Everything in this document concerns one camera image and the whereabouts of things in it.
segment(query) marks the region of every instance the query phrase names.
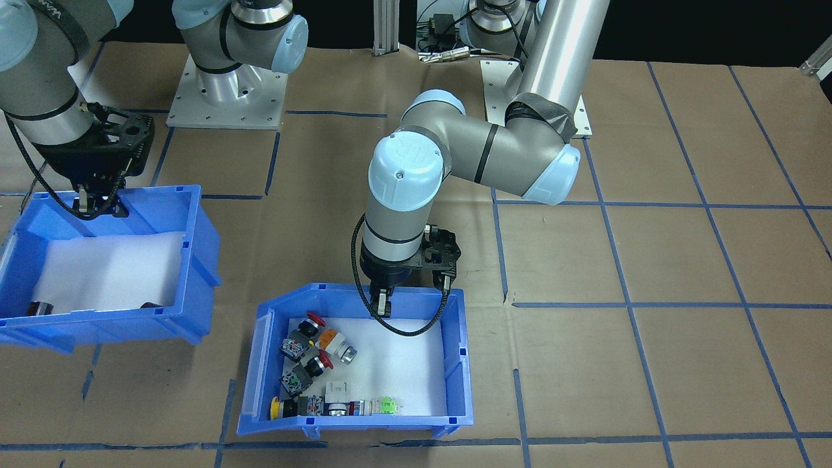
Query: white foam insert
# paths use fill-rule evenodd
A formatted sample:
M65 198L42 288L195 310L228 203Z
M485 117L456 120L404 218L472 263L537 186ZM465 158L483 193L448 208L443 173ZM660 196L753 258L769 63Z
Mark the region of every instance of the white foam insert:
M33 301L52 314L170 306L176 296L185 233L79 237L50 241Z
M400 416L448 414L439 322L422 335L399 336L370 318L324 317L324 320L327 328L343 333L358 354L349 365L333 357L334 369L327 369L322 376L315 377L304 395L325 398L327 381L345 381L350 400L365 400L367 409L374 397L391 396L401 406L396 413ZM428 324L427 320L412 319L389 319L387 322L405 331L418 330ZM289 320L289 329L294 330L299 323L300 319ZM314 354L307 351L301 363L305 364L311 356ZM294 365L284 359L283 370Z

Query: electrical component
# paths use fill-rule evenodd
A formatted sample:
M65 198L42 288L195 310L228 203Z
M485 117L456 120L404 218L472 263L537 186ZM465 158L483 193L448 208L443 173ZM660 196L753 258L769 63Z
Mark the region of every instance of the electrical component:
M349 410L347 382L326 382L324 392L326 413L330 416L346 416Z
M310 341L326 326L324 319L313 312L306 312L306 317L298 324L298 328L290 332L280 343L280 354L293 362L300 362L300 358L310 348Z
M280 384L290 397L303 393L312 385L315 377L323 375L326 368L332 369L332 361L326 351L319 350L318 355L306 362L305 366L298 364L291 371L287 371L280 378Z
M401 406L396 404L390 396L376 396L373 399L372 414L374 415L394 415L401 409Z
M332 328L321 333L315 345L319 349L328 352L331 356L337 357L344 364L352 362L355 355L358 354L358 351L347 342L346 336Z
M317 395L299 396L298 400L283 400L277 396L271 401L270 419L293 416L323 416L324 399Z
M364 400L353 400L349 403L347 414L350 416L364 416L366 411Z

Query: blue tape line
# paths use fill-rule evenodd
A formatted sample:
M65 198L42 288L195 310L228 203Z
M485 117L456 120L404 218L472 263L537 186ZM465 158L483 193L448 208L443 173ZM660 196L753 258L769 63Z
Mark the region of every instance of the blue tape line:
M161 174L161 165L165 163L165 157L167 156L167 149L171 146L171 139L173 139L173 131L176 130L174 127L167 129L167 138L165 138L165 145L161 148L161 154L159 155L159 162L156 163L156 170L153 172L153 178L151 179L151 187L155 187L156 183L159 182L159 174Z
M498 205L544 205L531 200L496 200ZM558 205L573 207L599 207L601 202L564 200ZM674 203L674 202L603 202L608 207L655 207L655 208L720 208L742 210L832 210L829 205L751 205L735 203Z
M800 437L803 437L804 439L832 439L832 432L801 432Z
M262 200L262 195L211 195L202 196L203 200Z
M816 431L801 432L804 439L832 439L832 432ZM689 441L761 441L772 439L792 439L791 432L739 432L717 434L671 434L667 437L672 442ZM639 444L645 442L659 442L660 436L599 436L599 437L531 437L530 446L560 446L576 444ZM159 446L111 445L101 443L68 443L68 444L0 444L0 451L134 451L134 450L281 450L281 449L320 449L329 444L323 441L273 441L273 442L231 442L217 444L215 442L186 442ZM414 440L401 441L395 444L381 444L375 447L428 447L428 446L519 446L521 441L513 438L504 439L467 439L460 441Z
M626 302L512 302L518 309L601 309L608 307L623 308Z
M503 231L500 229L500 212L497 208L497 191L491 189L491 202L494 211L494 234L497 236L497 259L500 262L500 281L503 283L503 302L508 298L508 274L506 273L506 256L503 252Z
M271 189L271 180L272 177L275 175L275 164L277 163L277 148L280 146L280 132L275 134L275 145L272 147L271 150L271 162L269 163L269 175L266 176L265 179L265 194L269 195L269 189Z
M754 110L754 106L751 105L751 100L748 98L748 95L745 94L745 89L743 89L742 85L740 84L740 79L734 73L733 67L728 67L728 71L730 72L731 77L734 78L734 83L736 83L736 87L740 89L740 93L742 94L742 98L745 99L745 104L748 105L748 109L751 111L751 115L754 116L754 120L757 122L757 127L760 128L760 131L763 132L763 137L765 137L765 142L769 144L769 149L771 150L771 154L774 155L775 160L777 161L777 165L780 166L780 170L783 172L783 176L785 180L789 183L789 188L795 194L795 198L797 202L800 204L800 207L803 209L803 213L806 215L806 219L809 220L809 224L812 226L812 229L815 230L815 235L820 239L820 243L823 244L824 249L826 250L826 256L832 258L832 253L830 253L830 247L826 244L824 237L820 234L820 229L815 224L815 220L812 219L812 215L809 214L809 210L806 209L805 204L803 203L803 198L797 192L797 186L794 182L792 182L791 177L789 176L789 172L785 169L785 164L783 164L783 160L780 159L780 154L775 149L774 143L771 142L771 138L769 138L769 133L763 127L763 122L760 120L760 117L757 115L757 111Z
M137 451L137 450L188 450L201 449L199 442L170 446L115 446L111 444L77 443L77 444L3 444L0 451Z
M343 112L343 111L286 111L287 114L301 116L344 116L344 117L374 117L387 118L387 114L372 114L364 112Z
M102 349L104 348L103 343L99 343L96 345L96 350L92 352L92 366L98 366L98 359L102 355Z
M520 420L520 446L525 468L532 468L532 456L528 451L528 433L526 432L526 409L522 403L522 387L520 386L520 370L514 370L514 395L518 401L518 418Z
M659 93L661 104L665 108L667 119L670 121L671 127L673 127L673 132L676 134L676 140L679 142L679 148L681 149L682 156L685 157L685 162L687 163L688 169L690 170L691 176L693 177L693 182L696 185L696 190L699 192L699 196L702 200L702 203L707 205L705 192L702 190L702 186L699 183L699 178L696 176L696 171L694 171L693 164L691 163L691 158L687 153L685 143L681 139L679 128L676 126L676 120L673 118L671 109L667 105L667 100L665 99L664 92L661 91L661 86L659 85L659 80L656 77L656 72L653 70L653 66L649 62L647 62L646 64L647 69L650 71L650 76L653 79L653 83L656 85L656 91ZM740 301L742 302L743 307L745 308L745 316L748 318L748 323L751 327L751 331L754 333L754 339L757 341L757 346L760 348L760 354L763 356L765 367L768 369L769 377L771 378L771 383L774 385L775 390L777 391L777 397L780 398L780 404L783 406L783 411L786 415L786 419L789 421L789 426L791 427L792 435L797 441L797 446L800 449L800 454L803 456L803 461L806 464L806 468L811 468L812 462L809 460L809 455L806 453L806 448L804 447L803 440L800 438L800 433L797 431L795 418L792 416L791 410L789 409L789 405L786 403L785 397L783 396L783 391L780 389L780 383L777 380L775 369L771 365L768 352L766 352L765 345L763 344L763 340L760 337L760 332L757 330L757 325L754 322L754 317L751 314L751 309L749 307L748 301L745 299L745 293L742 290L740 279L736 275L736 271L734 270L734 264L731 262L730 256L728 255L728 250L726 249L725 243L722 240L720 230L716 226L716 220L714 219L714 215L708 206L705 207L705 213L708 215L708 221L711 223L711 228L713 229L714 235L716 236L716 241L720 245L720 250L722 251L722 256L725 258L726 265L728 266L728 272L730 273L731 280L734 282L734 286L736 287L737 293L740 295Z
M610 217L607 214L607 207L604 205L604 196L601 193L601 183L598 181L598 175L595 171L595 164L592 161L592 152L589 149L589 142L586 138L583 139L583 149L587 155L587 164L589 165L589 172L592 174L592 182L595 184L595 191L598 195L598 201L601 203L601 214L604 218L604 226L607 229L607 236L610 241L610 249L612 250L612 259L616 264L616 271L618 272L618 281L621 283L622 293L624 294L624 301L627 303L626 311L630 317L630 326L632 327L632 334L636 338L636 348L638 349L638 357L641 360L641 368L644 371L644 378L647 383L647 390L650 393L650 401L653 405L653 412L656 413L656 423L659 427L659 435L661 436L661 445L665 450L665 458L667 459L668 468L673 468L673 454L671 453L671 444L667 439L667 430L665 428L664 418L661 417L661 408L659 407L659 399L656 396L656 388L653 386L653 377L650 373L650 366L647 365L647 356L644 352L644 344L641 342L641 333L638 331L638 323L636 321L636 313L633 311L630 302L630 292L626 287L626 279L624 278L624 269L622 268L621 258L618 256L618 248L616 247L615 237L612 235L612 224Z
M128 112L135 112L137 114L168 114L171 109L125 109Z
M579 444L641 444L661 442L661 436L608 436L608 437L533 437L533 446L571 446Z
M771 439L794 439L791 432L740 432L721 434L677 434L669 436L673 442L695 441L759 441Z
M228 380L228 393L225 396L225 410L222 413L222 429L220 430L219 446L216 449L216 456L214 457L214 468L222 467L222 452L225 448L225 436L228 433L228 421L231 419L231 403L234 401L234 389L236 387L236 380Z
M263 449L325 449L327 446L329 446L329 444L321 441L231 442L229 444L223 444L222 449L227 451Z
M87 379L84 380L84 387L81 389L81 399L83 401L87 401L87 393L90 391L90 385L92 385L92 369L87 372Z
M832 309L832 304L770 304L749 302L513 302L518 309L605 309L632 306L636 309L672 308L742 308L751 309Z
M90 67L87 69L87 74L84 77L84 80L81 82L81 86L78 88L81 91L81 94L84 93L84 88L87 87L87 83L90 82L90 78L92 77L92 72L96 69L96 65L98 65L98 59L102 57L102 52L104 52L104 46L106 46L106 42L99 43L101 45L98 46L96 56L92 59L92 63L90 64Z
M236 387L236 380L228 380L228 395L225 397L225 412L222 414L222 431L220 432L221 444L225 444L225 435L228 433L228 421L231 418L231 403L234 402L234 389Z
M521 442L514 438L497 439L459 439L456 441L438 441L436 439L401 441L394 444L381 444L374 447L402 448L402 447L460 447L460 446L519 446Z

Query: brown paper floor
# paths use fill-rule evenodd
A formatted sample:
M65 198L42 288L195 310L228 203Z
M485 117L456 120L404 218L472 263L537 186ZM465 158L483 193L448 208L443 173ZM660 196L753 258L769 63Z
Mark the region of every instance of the brown paper floor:
M374 145L431 87L482 117L476 60L309 50L278 134L167 128L184 46L97 51L87 98L157 123L128 183L204 187L224 283L199 346L0 348L0 466L832 463L832 107L797 70L594 62L566 202L453 179L433 206L463 250L476 425L309 441L235 433L256 306L351 281ZM32 177L0 148L7 232Z

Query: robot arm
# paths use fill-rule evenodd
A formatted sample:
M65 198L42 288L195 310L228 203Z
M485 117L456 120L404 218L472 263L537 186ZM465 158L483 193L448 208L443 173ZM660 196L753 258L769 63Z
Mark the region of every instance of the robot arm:
M258 69L292 73L306 53L309 26L291 0L175 0L172 11L212 104L245 99Z
M456 97L431 90L416 98L402 126L379 143L369 166L360 262L371 281L371 313L389 316L393 288L420 268L414 263L422 261L425 246L432 243L425 235L431 203L448 175L549 205L566 197L580 162L580 152L569 144L576 132L572 112L608 4L560 0L546 8L505 127L467 117ZM487 0L480 9L491 14L493 8L488 8L495 6L526 14L532 4ZM458 257L459 250L446 252ZM448 262L447 256L438 257L439 263ZM446 292L454 277L455 267L440 268L434 284Z
M72 182L81 196L71 211L82 219L124 215L116 190L144 170L153 139L149 117L86 103L67 70L132 6L132 0L0 0L0 109L18 146L15 127Z

